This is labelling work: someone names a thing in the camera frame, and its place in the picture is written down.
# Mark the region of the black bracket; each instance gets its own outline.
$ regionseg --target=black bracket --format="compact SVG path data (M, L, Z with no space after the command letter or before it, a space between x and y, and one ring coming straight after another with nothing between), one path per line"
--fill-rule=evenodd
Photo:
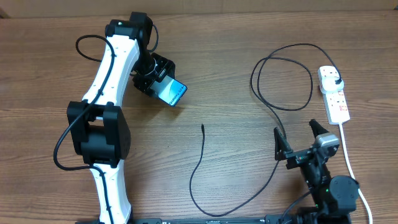
M285 137L278 128L274 128L275 137L275 160L282 161L286 159L286 154L293 152Z
M132 81L134 86L141 92L148 96L156 97L155 91L150 87L154 82L162 82L164 77L169 76L175 78L175 64L173 61L158 55L157 53L152 53L151 55L156 61L157 66L153 72L147 75L135 74L132 75Z
M310 122L310 127L312 129L313 137L316 138L320 134L329 133L324 127L322 127L315 119L312 119Z
M162 224L162 220L159 218L142 218L134 220L134 224Z
M71 124L88 106L87 102L71 101L67 116ZM102 117L103 126L91 125ZM129 154L131 135L120 106L112 103L92 105L87 113L78 119L71 130L73 146L78 155L83 156L85 164L103 163L117 167L120 159Z
M315 223L315 217L318 210L315 207L305 207L308 211L300 208L296 215L286 215L284 220L281 222L280 218L282 215L266 215L265 224L312 224ZM342 215L337 217L318 217L318 224L351 224L351 218L349 215Z
M154 23L146 13L132 12L128 21L113 19L105 27L105 36L107 37L125 35L132 40L137 40L139 58L133 70L140 74L148 74L155 67L155 61L147 50L153 25Z

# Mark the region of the power plug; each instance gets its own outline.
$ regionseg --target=power plug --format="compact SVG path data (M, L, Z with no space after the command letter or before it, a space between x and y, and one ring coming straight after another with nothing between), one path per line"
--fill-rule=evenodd
M323 93L329 124L342 124L350 119L344 95L344 81L336 84L339 74L334 66L322 66L318 70L319 84Z
M336 80L340 78L337 69L334 66L322 66L318 69L319 86L323 94L333 93L343 90L344 81L336 84Z

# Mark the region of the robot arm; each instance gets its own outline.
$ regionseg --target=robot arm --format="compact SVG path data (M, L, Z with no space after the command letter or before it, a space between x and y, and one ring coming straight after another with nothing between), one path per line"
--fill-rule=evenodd
M100 168L104 173L105 182L97 168L90 169L101 205L99 220L94 223L127 224L132 221L132 206L127 199L123 171L131 134L121 110L131 72L136 73L133 82L137 89L160 98L170 106L175 106L187 90L184 84L174 79L173 61L155 53L150 54L146 49L152 26L151 19L140 12L133 12L129 21L112 20L106 26L106 39L116 55L112 71L101 96L70 130L75 152L83 156L85 164ZM68 106L69 124L95 100L110 65L111 51L110 46L106 45L97 75L82 102L71 101ZM96 119L103 120L103 126L89 123Z
M294 152L286 138L275 128L275 160L286 160L286 168L299 167L310 189L315 207L302 207L295 215L266 215L267 224L339 223L350 224L350 213L356 210L359 183L348 176L332 177L326 162L340 145L337 136L329 133L314 119L310 121L314 144Z

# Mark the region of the plug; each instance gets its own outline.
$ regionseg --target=plug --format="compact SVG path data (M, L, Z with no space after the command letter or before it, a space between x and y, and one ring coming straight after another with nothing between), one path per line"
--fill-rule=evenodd
M336 81L340 78L334 66L325 65L318 69L319 87L323 94L333 93L336 91L343 90L344 81L342 80L339 84Z

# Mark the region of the black cable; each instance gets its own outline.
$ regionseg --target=black cable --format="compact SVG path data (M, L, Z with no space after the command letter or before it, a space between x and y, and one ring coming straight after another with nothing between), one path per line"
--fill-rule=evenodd
M208 212L204 211L203 209L201 209L201 208L199 207L199 205L197 204L197 202L195 201L195 199L193 198L193 195L192 195L192 178L193 178L193 175L195 174L195 171L198 169L198 167L199 167L199 165L200 165L201 159L202 159L202 157L203 157L203 150L204 150L204 148L205 148L205 126L204 126L203 124L201 125L201 132L202 132L202 134L203 134L203 141L202 141L202 144L201 144L200 159L199 159L199 162L198 162L197 166L196 166L195 169L193 170L192 175L191 175L191 178L190 178L190 180L189 180L189 193L190 193L190 195L191 195L192 202L193 202L193 203L196 205L196 207L197 207L201 212L203 212L205 215L209 215L209 216L211 216L211 217L223 217L223 216L225 216L225 215L230 214L231 212L235 212L235 211L238 210L239 208L243 207L245 204L249 203L249 202L250 202L251 200L253 200L255 197L257 197L257 195L259 195L259 194L267 187L267 185L268 185L269 182L271 181L272 176L274 175L274 173L275 173L275 171L276 171L276 168L277 168L277 166L278 166L279 161L276 162L276 165L275 165L275 167L274 167L274 170L272 171L270 177L268 178L267 183L266 183L255 195L253 195L253 196L252 196L251 198L249 198L247 201L243 202L241 205L237 206L236 208L234 208L234 209L232 209L232 210L230 210L230 211L228 211L228 212L219 214L219 215L215 215L215 214L208 213Z
M154 28L155 28L155 31L156 31L156 43L155 43L155 45L154 45L154 48L153 48L153 49L151 49L151 50L148 50L148 51L149 51L149 53L152 53L152 52L154 52L154 51L156 50L156 48L157 48L157 44L159 43L159 33L158 33L158 31L157 31L157 28L156 28L155 24L153 24L153 26L154 26Z
M95 104L95 102L96 102L96 101L98 100L98 98L101 96L102 91L103 91L104 88L105 88L106 82L108 81L109 76L110 76L110 74L111 74L111 72L112 72L113 63L114 63L114 58L115 58L115 56L116 56L116 55L114 54L114 49L113 49L111 43L110 43L105 37L102 37L102 36L100 36L100 35L84 35L84 36L79 37L79 38L76 40L76 50L77 50L77 52L78 52L81 56L83 56L84 58L87 58L87 59L89 59L89 60L93 60L93 61L96 61L96 62L101 62L101 60L98 60L98 59L95 59L95 58L91 58L91 57L86 56L85 54L83 54L83 53L79 50L79 42L80 42L81 40L85 39L85 38L98 38L98 39L101 39L101 40L105 41L106 44L108 44L108 46L109 46L109 48L111 49L111 52L112 52L112 54L111 54L111 64L109 65L109 69L108 69L108 72L107 72L107 74L106 74L106 76L105 76L104 82L102 83L101 87L99 88L98 93L97 93L97 95L94 97L93 101L91 101L91 103L90 103L90 104L89 104L89 105L76 117L76 119L75 119L74 121L72 121L72 123L69 124L69 126L66 128L66 130L64 130L64 132L62 133L61 137L60 137L59 140L57 141L57 144L55 145L55 148L54 148L53 159L54 159L55 165L56 165L58 168L62 169L62 170L71 171L71 170L82 170L82 169L95 169L95 170L97 170L97 171L99 172L99 175L101 176L102 182L103 182L103 185L104 185L104 194L105 194L106 209L107 209L107 211L108 211L108 213L109 213L109 219L111 220L111 224L113 224L112 212L111 212L111 207L109 206L108 191L107 191L107 188L106 188L106 181L105 181L104 172L103 172L99 167L95 167L95 166L65 167L65 166L63 166L63 165L61 165L61 164L59 163L58 158L57 158L58 150L59 150L59 148L60 148L60 146L61 146L61 143L62 143L62 141L65 139L65 137L67 136L67 134L69 133L69 131L71 130L71 128L73 127L73 125L75 125L76 122L77 122L79 119L81 119L81 118L87 113L88 110L90 110L90 108Z
M332 61L332 59L329 57L329 55L328 55L323 49L321 49L320 47L318 47L318 46L316 46L316 45L314 45L314 44L292 44L292 45L287 45L287 46L285 46L285 47L281 47L281 48L279 48L279 49L274 50L274 51L271 52L271 54L269 54L267 57L260 59L260 60L257 62L256 66L254 66L253 71L252 71L252 74L251 74L251 76L250 76L250 87L251 87L251 90L252 90L252 92L254 93L254 95L255 95L263 104L265 104L265 105L272 111L272 113L275 115L275 117L277 118L277 120L278 120L278 122L279 122L280 127L282 128L282 132L283 132L283 135L284 135L285 138L287 138L287 136L286 136L286 131L285 131L284 125L283 125L282 121L280 120L278 114L277 114L277 113L274 111L274 109L272 109L272 108L275 108L275 109L278 109L278 110L283 110L283 111L298 111L298 110L304 109L304 108L309 104L309 102L311 101L312 92L313 92L313 80L312 80L312 74L311 74L310 70L309 70L305 65L303 65L302 63L300 63L300 62L298 62L298 61L296 61L296 60L289 59L289 58L272 57L272 55L273 55L274 53L276 53L277 51L282 50L282 49L285 49L285 48L287 48L287 47L293 47L293 46L299 46L299 45L308 45L308 46L316 47L317 49L319 49L320 51L322 51L322 52L326 55L326 57L329 59L329 61L332 63L332 65L336 68L336 70L337 70L337 72L338 72L338 74L339 74L339 77L340 77L340 78L339 78L339 80L336 81L336 83L339 84L339 83L341 82L341 75L340 75L340 72L339 72L339 70L337 69L337 66L335 65L335 63ZM266 62L267 62L269 59L286 60L286 61L288 61L288 62L296 63L297 65L300 65L301 67L303 67L304 69L306 69L306 71L307 71L308 74L310 75L310 94L309 94L309 97L308 97L307 102L306 102L303 106L301 106L301 107L299 107L299 108L283 108L283 107L280 107L280 106L276 106L276 105L271 104L270 102L268 102L268 101L263 97L263 95L261 94L261 91L260 91L260 75L261 75L262 68L264 67L264 65L266 64ZM257 77L257 92L258 92L258 94L257 94L256 91L255 91L254 88L253 88L252 80L253 80L254 72L256 71L257 66L258 66L262 61L263 61L263 63L262 63L262 65L261 65L261 67L260 67L260 70L259 70L259 73L258 73L258 77ZM227 214L230 214L231 212L236 211L237 209L241 208L241 207L244 206L245 204L249 203L252 199L254 199L255 197L257 197L257 196L267 187L268 183L271 181L271 178L272 178L273 175L274 175L274 172L275 172L275 170L276 170L276 168L277 168L277 166L278 166L278 164L279 164L279 161L277 161L277 163L276 163L276 165L275 165L275 167L274 167L274 170L272 171L271 176L269 177L267 183L266 183L255 195L253 195L249 200L245 201L244 203L242 203L241 205L237 206L236 208L234 208L234 209L232 209L232 210L230 210L230 211L228 211L228 212L219 214L219 215L215 215L215 214L208 213L208 212L204 211L203 209L201 209L201 208L199 207L199 205L196 203L196 201L195 201L195 199L193 198L193 195L192 195L192 179L193 179L193 175L195 174L195 171L198 169L198 167L199 167L199 165L200 165L200 162L201 162L202 157L203 157L203 149L204 149L204 147L205 147L205 127L204 127L204 125L201 126L201 130L202 130L202 133L203 133L203 142L202 142L201 154L200 154L199 162L198 162L196 168L193 170L192 175L191 175L191 178L190 178L190 181L189 181L189 191L190 191L190 195L191 195L191 199L192 199L193 203L195 204L195 206L196 206L202 213L204 213L205 215L209 215L209 216L211 216L211 217L222 217L222 216L225 216L225 215L227 215Z
M286 208L285 212L283 213L283 215L280 217L279 219L279 223L282 224L282 222L284 221L284 218L286 217L287 213L296 206L296 204L300 203L306 196L310 195L311 192L307 192L305 194L303 194L301 197L299 197L297 200L295 200L293 203L291 203L289 205L289 207Z

